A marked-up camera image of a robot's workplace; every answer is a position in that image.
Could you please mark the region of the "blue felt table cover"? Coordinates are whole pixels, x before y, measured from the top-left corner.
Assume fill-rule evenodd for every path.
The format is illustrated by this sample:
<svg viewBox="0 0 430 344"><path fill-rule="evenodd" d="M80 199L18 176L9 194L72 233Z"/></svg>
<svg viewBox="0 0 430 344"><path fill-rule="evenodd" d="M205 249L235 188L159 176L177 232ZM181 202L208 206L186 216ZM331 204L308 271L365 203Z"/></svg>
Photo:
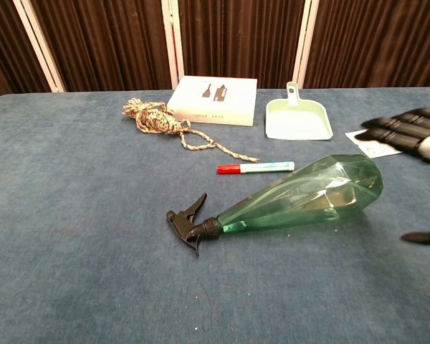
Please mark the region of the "blue felt table cover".
<svg viewBox="0 0 430 344"><path fill-rule="evenodd" d="M384 190L359 215L225 235L188 248L169 210L197 219L275 173L220 176L123 116L168 90L0 97L0 344L430 344L430 165L376 159Z"/></svg>

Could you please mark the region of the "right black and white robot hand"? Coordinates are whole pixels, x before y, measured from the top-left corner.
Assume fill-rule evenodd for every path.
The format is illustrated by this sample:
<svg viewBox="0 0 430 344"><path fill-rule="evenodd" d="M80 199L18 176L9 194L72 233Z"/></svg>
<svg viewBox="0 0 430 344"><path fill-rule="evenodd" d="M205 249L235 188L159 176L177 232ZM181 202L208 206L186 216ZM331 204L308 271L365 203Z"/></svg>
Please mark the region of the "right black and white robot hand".
<svg viewBox="0 0 430 344"><path fill-rule="evenodd" d="M361 141L375 140L430 163L430 107L421 107L389 118L374 118L361 124Z"/></svg>

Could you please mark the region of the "white printed photo card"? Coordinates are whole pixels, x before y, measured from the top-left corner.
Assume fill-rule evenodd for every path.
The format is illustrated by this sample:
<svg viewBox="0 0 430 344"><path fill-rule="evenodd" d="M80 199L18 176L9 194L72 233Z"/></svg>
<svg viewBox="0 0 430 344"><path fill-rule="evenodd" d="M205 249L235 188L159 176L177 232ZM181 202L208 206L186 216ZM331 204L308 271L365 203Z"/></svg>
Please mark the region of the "white printed photo card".
<svg viewBox="0 0 430 344"><path fill-rule="evenodd" d="M384 144L379 143L375 140L361 141L356 138L357 135L366 132L367 130L357 130L349 133L345 133L345 136L354 143L367 157L369 158L379 158L384 156L392 156L396 154L401 154L401 151Z"/></svg>

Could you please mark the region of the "light green plastic dustpan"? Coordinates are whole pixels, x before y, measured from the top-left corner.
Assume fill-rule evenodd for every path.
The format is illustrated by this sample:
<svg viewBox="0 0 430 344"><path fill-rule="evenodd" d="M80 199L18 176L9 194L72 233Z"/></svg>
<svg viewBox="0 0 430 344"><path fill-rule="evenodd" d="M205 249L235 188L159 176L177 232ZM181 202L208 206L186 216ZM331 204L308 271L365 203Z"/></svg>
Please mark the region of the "light green plastic dustpan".
<svg viewBox="0 0 430 344"><path fill-rule="evenodd" d="M296 82L288 82L287 97L266 105L265 135L279 140L330 140L333 130L325 107L300 97Z"/></svg>

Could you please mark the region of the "white flat cardboard box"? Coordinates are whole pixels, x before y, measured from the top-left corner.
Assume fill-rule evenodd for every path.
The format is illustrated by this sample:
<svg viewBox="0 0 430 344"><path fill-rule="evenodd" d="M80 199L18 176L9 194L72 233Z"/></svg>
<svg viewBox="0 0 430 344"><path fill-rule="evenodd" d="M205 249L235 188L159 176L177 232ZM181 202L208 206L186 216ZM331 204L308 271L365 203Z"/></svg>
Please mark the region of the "white flat cardboard box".
<svg viewBox="0 0 430 344"><path fill-rule="evenodd" d="M167 108L178 120L252 126L256 95L256 79L185 75Z"/></svg>

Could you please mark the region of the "brown curtain screen panel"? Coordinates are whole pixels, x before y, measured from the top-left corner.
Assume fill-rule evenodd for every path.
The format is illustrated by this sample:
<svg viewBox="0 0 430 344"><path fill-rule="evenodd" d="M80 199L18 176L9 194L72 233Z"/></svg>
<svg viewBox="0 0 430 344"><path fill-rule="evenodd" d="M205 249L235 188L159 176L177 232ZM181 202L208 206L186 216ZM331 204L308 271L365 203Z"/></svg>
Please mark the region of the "brown curtain screen panel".
<svg viewBox="0 0 430 344"><path fill-rule="evenodd" d="M168 0L14 0L53 92L167 90Z"/></svg>
<svg viewBox="0 0 430 344"><path fill-rule="evenodd" d="M64 92L38 6L51 0L0 0L0 96Z"/></svg>
<svg viewBox="0 0 430 344"><path fill-rule="evenodd" d="M161 0L171 84L185 75L303 82L319 0Z"/></svg>
<svg viewBox="0 0 430 344"><path fill-rule="evenodd" d="M303 0L301 88L430 87L430 0Z"/></svg>

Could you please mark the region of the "white marker with red cap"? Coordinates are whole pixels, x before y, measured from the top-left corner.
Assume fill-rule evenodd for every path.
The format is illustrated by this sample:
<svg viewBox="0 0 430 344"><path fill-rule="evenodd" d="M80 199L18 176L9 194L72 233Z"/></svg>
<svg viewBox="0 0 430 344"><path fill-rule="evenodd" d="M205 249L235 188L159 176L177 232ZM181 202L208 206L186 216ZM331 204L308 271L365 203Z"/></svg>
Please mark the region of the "white marker with red cap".
<svg viewBox="0 0 430 344"><path fill-rule="evenodd" d="M218 174L243 174L243 173L263 173L263 172L284 172L294 171L295 163L274 162L274 163L239 163L217 166Z"/></svg>

